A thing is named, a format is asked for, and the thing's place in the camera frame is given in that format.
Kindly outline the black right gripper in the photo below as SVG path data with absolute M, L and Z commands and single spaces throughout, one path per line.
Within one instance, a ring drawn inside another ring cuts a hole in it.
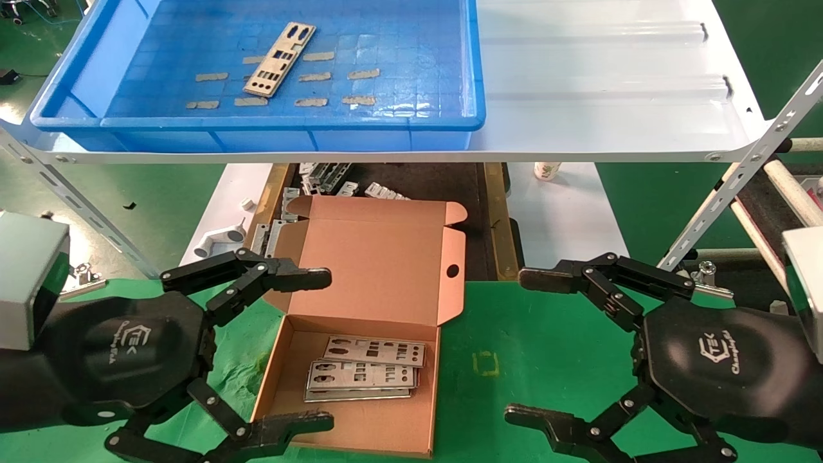
M 644 354 L 638 385 L 591 422 L 548 408 L 506 407 L 506 422 L 541 431 L 555 453 L 588 462 L 735 462 L 737 452 L 717 431 L 760 443 L 814 442 L 814 355 L 798 319 L 699 307 L 688 301 L 690 278 L 614 253 L 560 260 L 552 269 L 524 267 L 518 284 L 583 294 L 623 331 L 638 332 L 634 352 Z M 644 317 L 626 289 L 665 303 Z M 613 436 L 647 407 L 696 443 L 635 457 L 620 450 Z

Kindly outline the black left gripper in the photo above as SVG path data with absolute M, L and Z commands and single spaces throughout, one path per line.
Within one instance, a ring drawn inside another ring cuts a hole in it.
M 80 427 L 127 419 L 105 448 L 129 462 L 247 462 L 283 455 L 295 436 L 334 426 L 324 411 L 275 414 L 244 422 L 208 386 L 223 327 L 270 291 L 327 288 L 327 268 L 299 268 L 247 248 L 227 251 L 161 274 L 161 296 L 105 297 L 60 303 L 44 326 L 44 354 L 60 390 L 59 419 Z M 187 296 L 224 286 L 205 310 Z M 148 439 L 196 403 L 226 434 L 206 453 Z

